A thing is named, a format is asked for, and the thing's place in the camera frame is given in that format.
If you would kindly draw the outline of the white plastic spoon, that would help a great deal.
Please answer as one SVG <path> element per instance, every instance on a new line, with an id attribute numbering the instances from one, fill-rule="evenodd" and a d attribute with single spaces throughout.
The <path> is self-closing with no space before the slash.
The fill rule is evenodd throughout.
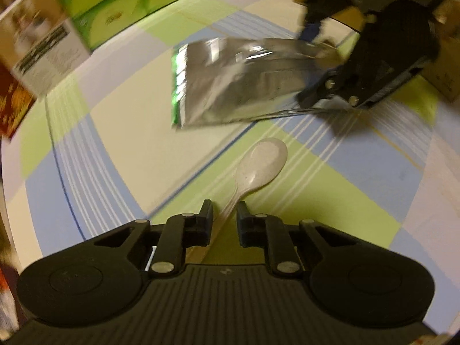
<path id="1" fill-rule="evenodd" d="M 271 137 L 255 143 L 240 160 L 235 172 L 235 191 L 214 223 L 224 223 L 241 199 L 271 183 L 287 159 L 288 148 L 280 139 Z"/>

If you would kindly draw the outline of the silver foil pouch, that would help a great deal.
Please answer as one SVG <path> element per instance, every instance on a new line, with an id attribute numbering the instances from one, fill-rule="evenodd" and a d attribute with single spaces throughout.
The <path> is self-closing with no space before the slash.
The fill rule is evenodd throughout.
<path id="1" fill-rule="evenodd" d="M 255 122 L 321 109 L 300 94 L 344 62 L 337 48 L 280 38 L 217 37 L 172 55 L 172 124 L 179 129 Z"/>

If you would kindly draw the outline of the checkered tablecloth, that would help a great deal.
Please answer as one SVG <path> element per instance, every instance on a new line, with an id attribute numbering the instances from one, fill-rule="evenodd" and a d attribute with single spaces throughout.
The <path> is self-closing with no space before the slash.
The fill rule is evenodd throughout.
<path id="1" fill-rule="evenodd" d="M 172 51 L 214 37 L 293 37 L 293 0 L 181 0 L 99 47 L 1 147 L 20 268 L 137 218 L 223 206 L 245 152 L 268 136 L 288 162 L 246 200 L 285 222 L 329 224 L 434 276 L 426 322 L 459 329 L 459 104 L 423 77 L 358 114 L 177 130 Z"/>

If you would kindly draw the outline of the red gift box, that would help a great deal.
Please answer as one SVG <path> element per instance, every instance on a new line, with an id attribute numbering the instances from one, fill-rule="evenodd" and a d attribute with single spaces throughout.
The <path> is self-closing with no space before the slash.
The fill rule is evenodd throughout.
<path id="1" fill-rule="evenodd" d="M 0 130 L 1 137 L 11 139 L 36 98 L 1 64 Z"/>

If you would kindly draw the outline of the white product box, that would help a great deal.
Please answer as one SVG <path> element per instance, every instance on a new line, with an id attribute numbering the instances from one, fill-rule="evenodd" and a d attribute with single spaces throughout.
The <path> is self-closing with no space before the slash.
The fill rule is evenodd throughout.
<path id="1" fill-rule="evenodd" d="M 14 0 L 1 12 L 1 62 L 37 98 L 90 56 L 60 0 Z"/>

